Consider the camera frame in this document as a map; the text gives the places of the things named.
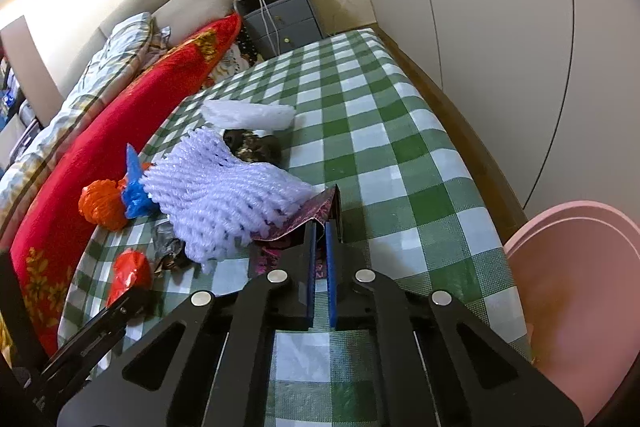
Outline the dark magenta snack wrapper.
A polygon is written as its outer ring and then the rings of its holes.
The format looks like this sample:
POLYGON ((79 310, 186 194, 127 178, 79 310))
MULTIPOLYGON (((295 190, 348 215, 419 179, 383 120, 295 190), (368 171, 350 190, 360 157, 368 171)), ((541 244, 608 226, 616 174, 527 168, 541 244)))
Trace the dark magenta snack wrapper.
POLYGON ((277 269, 283 251, 303 244, 308 223, 318 225, 323 231, 329 221, 335 222, 337 237, 342 239, 341 192, 336 184, 308 199, 280 228, 271 228, 265 239, 258 234, 252 236, 248 278, 254 279, 271 269, 277 269))

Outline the dark crumpled foil wrapper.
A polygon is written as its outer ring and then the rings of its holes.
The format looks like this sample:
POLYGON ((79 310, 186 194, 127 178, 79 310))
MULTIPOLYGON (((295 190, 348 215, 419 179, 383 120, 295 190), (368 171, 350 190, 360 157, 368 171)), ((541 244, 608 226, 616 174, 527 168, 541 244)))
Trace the dark crumpled foil wrapper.
POLYGON ((184 251, 186 243, 178 239, 169 221, 160 223, 152 230, 152 243, 156 254, 155 275, 183 270, 192 265, 184 251))

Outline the red plastic wrapper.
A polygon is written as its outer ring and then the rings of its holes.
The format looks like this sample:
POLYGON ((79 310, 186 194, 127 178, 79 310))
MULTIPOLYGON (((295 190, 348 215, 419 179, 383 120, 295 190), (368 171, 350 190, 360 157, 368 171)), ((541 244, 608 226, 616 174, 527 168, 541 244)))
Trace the red plastic wrapper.
POLYGON ((141 251, 123 251, 115 259, 112 271, 114 277, 106 302, 108 307, 130 288, 137 287, 148 291, 152 286, 151 265, 141 251))

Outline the red floral blanket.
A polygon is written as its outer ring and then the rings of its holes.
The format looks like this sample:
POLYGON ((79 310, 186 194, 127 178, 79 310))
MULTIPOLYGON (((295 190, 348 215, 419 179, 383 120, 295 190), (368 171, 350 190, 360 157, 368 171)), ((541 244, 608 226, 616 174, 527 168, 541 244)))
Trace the red floral blanket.
POLYGON ((209 74, 239 35, 238 13, 210 23, 145 69, 81 132, 40 188, 10 247, 12 265, 36 343, 52 357, 70 281, 94 231, 78 202, 92 182, 118 182, 126 147, 142 150, 209 74))

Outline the green white checkered tablecloth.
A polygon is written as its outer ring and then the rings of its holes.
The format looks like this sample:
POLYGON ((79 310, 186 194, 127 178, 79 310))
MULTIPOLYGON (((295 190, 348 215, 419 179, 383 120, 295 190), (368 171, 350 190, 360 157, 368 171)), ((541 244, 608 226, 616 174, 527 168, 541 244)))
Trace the green white checkered tablecloth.
MULTIPOLYGON (((446 289, 530 358, 518 291, 469 161, 372 30, 308 44, 185 98, 138 148, 143 161, 159 160, 203 126, 201 105, 214 98, 295 107, 292 127, 277 133, 282 168, 318 192, 337 184, 344 243, 408 291, 446 289)), ((151 233, 163 221, 160 215, 120 232, 93 232, 67 293, 59 346, 105 305, 121 251, 160 257, 151 233)), ((195 265, 162 275, 154 282, 152 315, 129 323, 124 342, 92 376, 193 291, 239 291, 247 272, 245 249, 205 273, 195 265)), ((365 332, 330 331, 326 281, 316 288, 312 329, 277 333, 265 426, 378 426, 371 339, 365 332)))

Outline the purple foam net sleeve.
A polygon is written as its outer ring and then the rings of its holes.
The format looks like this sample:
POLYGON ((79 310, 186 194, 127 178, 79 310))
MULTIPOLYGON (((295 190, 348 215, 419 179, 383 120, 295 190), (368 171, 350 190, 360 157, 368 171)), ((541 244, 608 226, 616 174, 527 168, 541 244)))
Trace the purple foam net sleeve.
POLYGON ((233 156, 211 127, 186 132, 141 184, 183 241, 186 257, 206 273, 253 237, 267 237, 316 194, 269 162, 233 156))

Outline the pink plastic bin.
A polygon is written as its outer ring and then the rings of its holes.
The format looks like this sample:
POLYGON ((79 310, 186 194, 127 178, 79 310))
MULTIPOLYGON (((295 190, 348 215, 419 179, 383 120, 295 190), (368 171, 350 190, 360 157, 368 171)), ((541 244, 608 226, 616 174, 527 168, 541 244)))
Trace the pink plastic bin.
POLYGON ((564 202, 504 246, 534 365, 586 423, 639 400, 639 227, 592 200, 564 202))

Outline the blue plastic bag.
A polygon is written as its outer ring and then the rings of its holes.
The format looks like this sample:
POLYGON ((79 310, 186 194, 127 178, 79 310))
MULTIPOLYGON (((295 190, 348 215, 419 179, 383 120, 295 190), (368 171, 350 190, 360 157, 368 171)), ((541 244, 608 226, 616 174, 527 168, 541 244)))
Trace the blue plastic bag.
POLYGON ((120 192, 127 219, 155 215, 160 206, 150 199, 141 182, 144 173, 138 154, 131 144, 126 147, 126 183, 120 192))

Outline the orange crumpled plastic bag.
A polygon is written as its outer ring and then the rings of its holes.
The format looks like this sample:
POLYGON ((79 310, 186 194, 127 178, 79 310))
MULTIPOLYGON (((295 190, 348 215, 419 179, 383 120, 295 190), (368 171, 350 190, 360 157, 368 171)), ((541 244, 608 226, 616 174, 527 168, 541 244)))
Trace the orange crumpled plastic bag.
POLYGON ((122 202, 122 191, 127 186, 127 176, 118 181, 96 180, 85 186, 78 202, 78 211, 89 223, 110 231, 126 227, 126 206, 122 202))

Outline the black patterned crumpled wrapper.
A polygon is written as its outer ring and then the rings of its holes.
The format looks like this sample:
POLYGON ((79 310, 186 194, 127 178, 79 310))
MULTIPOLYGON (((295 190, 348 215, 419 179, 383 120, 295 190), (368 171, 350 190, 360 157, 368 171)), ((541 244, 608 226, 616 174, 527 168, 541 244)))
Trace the black patterned crumpled wrapper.
POLYGON ((271 165, 280 165, 282 148, 274 135, 260 136, 245 129, 228 129, 224 130, 222 139, 230 152, 242 161, 250 164, 268 162, 271 165))

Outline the white foam net sleeve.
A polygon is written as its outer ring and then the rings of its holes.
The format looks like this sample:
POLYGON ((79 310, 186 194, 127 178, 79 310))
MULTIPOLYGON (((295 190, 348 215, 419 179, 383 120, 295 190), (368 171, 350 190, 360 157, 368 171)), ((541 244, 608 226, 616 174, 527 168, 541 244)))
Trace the white foam net sleeve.
POLYGON ((206 100, 201 113, 209 124, 221 129, 281 131, 291 126, 296 110, 288 105, 206 100))

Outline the wooden shelf unit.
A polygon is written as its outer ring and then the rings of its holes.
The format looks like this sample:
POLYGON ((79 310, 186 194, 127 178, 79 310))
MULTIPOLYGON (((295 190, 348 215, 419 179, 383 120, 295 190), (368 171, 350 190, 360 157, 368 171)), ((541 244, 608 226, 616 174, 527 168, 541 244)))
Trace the wooden shelf unit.
POLYGON ((26 101, 42 127, 60 110, 63 98, 32 40, 24 16, 1 29, 1 41, 26 101))

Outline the blue plaid quilt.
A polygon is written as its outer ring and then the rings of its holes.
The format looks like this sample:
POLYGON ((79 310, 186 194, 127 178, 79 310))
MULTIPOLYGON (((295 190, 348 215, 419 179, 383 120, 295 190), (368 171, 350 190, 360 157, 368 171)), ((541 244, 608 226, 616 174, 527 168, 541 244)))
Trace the blue plaid quilt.
POLYGON ((1 178, 1 242, 9 244, 43 183, 96 117, 169 49, 171 29, 148 12, 118 23, 89 61, 61 109, 1 178))

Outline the white wardrobe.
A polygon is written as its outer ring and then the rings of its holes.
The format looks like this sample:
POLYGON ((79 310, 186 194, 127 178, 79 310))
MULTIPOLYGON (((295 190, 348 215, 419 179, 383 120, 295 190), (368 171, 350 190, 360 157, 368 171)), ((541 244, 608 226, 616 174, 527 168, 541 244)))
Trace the white wardrobe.
POLYGON ((639 214, 639 0, 371 0, 535 216, 639 214))

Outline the grey bedside cabinet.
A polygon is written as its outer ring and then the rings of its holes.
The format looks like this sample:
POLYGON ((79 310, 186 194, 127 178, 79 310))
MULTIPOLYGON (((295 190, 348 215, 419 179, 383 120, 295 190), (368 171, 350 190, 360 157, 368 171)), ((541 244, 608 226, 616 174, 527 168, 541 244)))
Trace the grey bedside cabinet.
POLYGON ((311 0, 234 0, 234 9, 265 60, 326 38, 311 0))

